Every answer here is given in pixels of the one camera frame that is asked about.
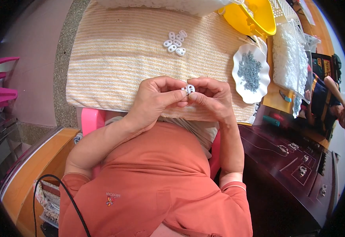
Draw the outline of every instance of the yellow container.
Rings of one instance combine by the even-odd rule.
[[[248,0],[248,8],[254,13],[252,17],[243,5],[232,3],[219,12],[234,29],[244,35],[264,37],[276,33],[274,13],[269,0]]]

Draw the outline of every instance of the white scalloped plate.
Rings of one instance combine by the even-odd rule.
[[[245,82],[243,82],[242,78],[240,78],[237,74],[239,69],[239,61],[242,59],[242,54],[249,53],[249,51],[251,51],[251,53],[254,55],[254,59],[262,64],[261,71],[258,74],[260,78],[259,88],[256,90],[256,92],[246,90],[242,85],[245,84]],[[236,82],[236,91],[241,95],[245,103],[260,102],[262,97],[267,94],[267,86],[270,83],[270,76],[268,74],[270,67],[267,64],[266,55],[257,46],[252,44],[244,44],[240,46],[236,54],[234,54],[233,61],[234,67],[232,75],[234,81]]]

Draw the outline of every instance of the towel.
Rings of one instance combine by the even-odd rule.
[[[184,56],[163,46],[170,31],[187,32]],[[205,17],[148,8],[105,9],[91,0],[80,21],[67,73],[67,102],[128,112],[140,82],[168,75],[186,81],[205,76],[228,82],[238,122],[252,124],[259,105],[246,104],[232,77],[233,55],[247,39],[216,13]],[[163,117],[215,121],[205,108],[169,108]]]

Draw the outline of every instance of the white plastic cord lock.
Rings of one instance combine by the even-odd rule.
[[[172,45],[172,40],[168,39],[166,40],[164,43],[163,43],[163,46],[165,46],[166,48],[167,47],[170,47]]]
[[[178,48],[181,47],[181,42],[180,42],[179,40],[177,40],[177,39],[174,39],[174,40],[172,41],[172,44],[175,45],[175,46],[178,47]]]
[[[195,87],[191,84],[188,84],[186,87],[182,87],[182,90],[187,92],[187,95],[189,95],[192,92],[195,92]]]
[[[179,41],[182,42],[182,43],[183,43],[183,41],[184,41],[184,37],[181,36],[181,35],[179,35],[179,34],[177,34],[177,35],[175,36],[175,39],[179,40]]]
[[[175,53],[179,56],[184,56],[184,54],[186,53],[186,49],[185,48],[177,48],[175,50]]]
[[[187,38],[188,34],[184,30],[180,30],[179,34],[183,36],[184,38]]]
[[[175,39],[175,33],[174,32],[169,32],[169,39],[174,40]]]
[[[170,45],[168,48],[167,48],[167,51],[168,52],[170,52],[170,53],[172,53],[172,52],[174,52],[175,50],[176,50],[176,45]]]

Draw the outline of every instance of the wooden cabinet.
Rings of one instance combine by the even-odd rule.
[[[331,153],[293,130],[241,125],[239,131],[253,225],[275,216],[269,232],[256,225],[255,236],[294,236],[321,229],[336,200]]]

